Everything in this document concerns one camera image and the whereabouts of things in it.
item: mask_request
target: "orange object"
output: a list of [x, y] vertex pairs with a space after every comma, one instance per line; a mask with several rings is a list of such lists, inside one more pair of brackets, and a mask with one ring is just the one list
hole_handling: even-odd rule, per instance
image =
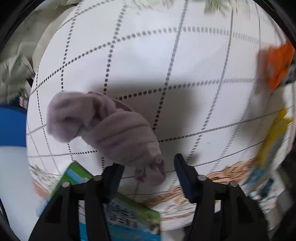
[[275, 90], [287, 75], [293, 54], [294, 48], [290, 41], [279, 48], [269, 47], [266, 56], [266, 76], [270, 91]]

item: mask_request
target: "gray fabric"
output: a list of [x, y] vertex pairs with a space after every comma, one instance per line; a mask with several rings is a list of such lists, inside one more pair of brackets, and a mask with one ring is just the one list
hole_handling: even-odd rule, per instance
[[47, 131], [60, 142], [77, 136], [104, 157], [135, 167], [136, 179], [164, 181], [164, 163], [151, 126], [141, 114], [101, 93], [59, 92], [48, 106]]
[[13, 101], [21, 88], [26, 88], [30, 92], [26, 79], [34, 75], [29, 61], [23, 54], [16, 54], [1, 62], [0, 104], [9, 104]]

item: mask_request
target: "metal object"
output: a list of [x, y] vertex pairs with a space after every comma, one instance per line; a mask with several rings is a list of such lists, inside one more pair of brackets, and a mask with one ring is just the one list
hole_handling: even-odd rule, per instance
[[100, 180], [102, 180], [102, 176], [101, 175], [96, 175], [96, 176], [93, 177], [93, 179], [95, 181], [100, 181]]
[[207, 177], [205, 175], [198, 175], [197, 178], [200, 181], [205, 181], [207, 179]]
[[28, 108], [29, 103], [29, 95], [25, 88], [21, 88], [19, 91], [19, 105], [24, 109]]
[[230, 182], [229, 182], [229, 185], [235, 188], [235, 187], [238, 186], [238, 183], [235, 182], [235, 181], [230, 181]]
[[67, 188], [67, 187], [70, 186], [70, 184], [71, 184], [71, 183], [69, 183], [69, 182], [64, 182], [64, 183], [62, 184], [62, 187], [63, 187], [63, 188]]

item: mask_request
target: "blue object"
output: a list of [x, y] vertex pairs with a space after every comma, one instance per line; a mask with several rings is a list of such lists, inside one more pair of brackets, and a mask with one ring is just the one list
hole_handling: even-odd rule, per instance
[[87, 241], [86, 225], [79, 222], [80, 240]]
[[0, 146], [26, 147], [27, 110], [1, 105], [0, 117]]
[[81, 176], [79, 176], [76, 172], [74, 172], [72, 169], [68, 169], [66, 171], [66, 174], [73, 179], [74, 182], [76, 183], [82, 183], [83, 182], [83, 178]]
[[266, 183], [266, 185], [264, 186], [264, 188], [262, 188], [262, 189], [260, 190], [260, 193], [259, 193], [259, 194], [260, 194], [260, 196], [261, 196], [262, 198], [267, 197], [267, 195], [268, 195], [268, 193], [269, 193], [269, 190], [270, 190], [270, 188], [271, 188], [273, 182], [274, 182], [274, 180], [273, 180], [272, 178], [270, 178], [270, 179], [268, 180], [268, 182]]

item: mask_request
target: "white object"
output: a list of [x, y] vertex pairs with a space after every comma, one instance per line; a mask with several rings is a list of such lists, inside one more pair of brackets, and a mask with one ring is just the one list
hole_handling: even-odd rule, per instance
[[27, 241], [38, 220], [36, 208], [42, 199], [33, 188], [25, 147], [0, 147], [0, 194], [10, 227]]
[[[46, 176], [39, 184], [48, 192], [73, 160], [93, 175], [112, 165], [80, 137], [67, 144], [48, 135], [47, 106], [61, 90], [106, 93], [150, 122], [167, 178], [151, 187], [137, 183], [134, 169], [125, 168], [119, 192], [138, 202], [179, 185], [176, 153], [199, 174], [221, 171], [257, 155], [282, 107], [294, 115], [293, 85], [272, 96], [257, 88], [259, 49], [281, 43], [273, 22], [253, 1], [247, 12], [223, 14], [205, 14], [203, 1], [136, 3], [82, 2], [45, 50], [29, 101], [27, 147], [32, 176], [36, 181]], [[289, 149], [294, 122], [287, 133], [283, 148]], [[180, 196], [158, 204], [162, 230], [189, 224], [194, 207], [188, 205]]]
[[35, 73], [37, 72], [40, 60], [51, 38], [53, 37], [61, 23], [73, 11], [74, 8], [74, 6], [71, 6], [67, 9], [65, 7], [60, 7], [55, 10], [55, 14], [53, 15], [55, 17], [54, 20], [49, 23], [48, 27], [39, 39], [36, 48], [32, 54], [32, 64]]

